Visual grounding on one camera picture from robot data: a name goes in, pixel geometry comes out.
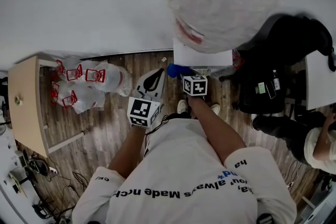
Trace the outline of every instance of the t-shirt sleeve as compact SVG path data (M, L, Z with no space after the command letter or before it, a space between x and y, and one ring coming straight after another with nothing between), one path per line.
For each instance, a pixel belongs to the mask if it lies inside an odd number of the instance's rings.
M247 180L258 203L273 216L275 223L294 223L296 204L269 150L241 148L226 158L224 166Z
M336 141L330 145L329 157L331 161L336 161Z
M87 224L89 221L98 221L93 219L97 212L98 217L105 221L109 201L124 181L116 171L98 167L72 212L72 223Z

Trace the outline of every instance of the white t-shirt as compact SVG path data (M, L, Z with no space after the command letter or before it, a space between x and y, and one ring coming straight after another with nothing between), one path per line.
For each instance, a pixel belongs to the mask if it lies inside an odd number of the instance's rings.
M74 224L256 223L261 213L294 223L296 205L270 153L233 152L221 164L198 120L174 119L150 137L127 178L99 167L73 214Z
M311 165L313 168L321 169L330 174L336 174L336 132L329 131L328 137L331 142L329 157L330 161L318 161L313 157L313 152L316 146L316 142L320 136L322 128L314 128L310 130L307 134L305 141L305 149L304 156L306 158L307 163Z

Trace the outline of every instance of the wooden table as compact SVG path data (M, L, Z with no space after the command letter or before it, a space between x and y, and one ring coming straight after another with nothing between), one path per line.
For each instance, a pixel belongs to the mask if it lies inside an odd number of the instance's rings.
M39 70L41 66L57 67L56 62L38 59L33 56L8 71L8 99L9 111L13 127L14 138L36 153L47 157L49 153L84 136L81 132L57 145L48 146L43 125ZM21 105L15 104L15 97L22 100Z

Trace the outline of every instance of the blue object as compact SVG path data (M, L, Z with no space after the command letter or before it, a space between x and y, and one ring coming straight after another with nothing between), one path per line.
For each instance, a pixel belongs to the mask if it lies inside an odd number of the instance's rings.
M181 75L184 76L194 76L196 75L195 71L190 69L189 67L178 66L173 63L170 63L167 68L167 74L171 78L178 78L181 80Z

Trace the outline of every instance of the seated person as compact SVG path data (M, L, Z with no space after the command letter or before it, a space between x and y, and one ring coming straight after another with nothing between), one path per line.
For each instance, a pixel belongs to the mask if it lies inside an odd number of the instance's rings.
M148 136L139 165L146 129L131 127L109 167L91 178L74 224L294 223L296 205L270 151L247 148L216 115L219 105L188 102L192 113L180 101L181 114Z
M335 114L325 117L311 112L300 117L300 122L286 117L257 116L253 128L286 141L293 156L304 164L336 174Z

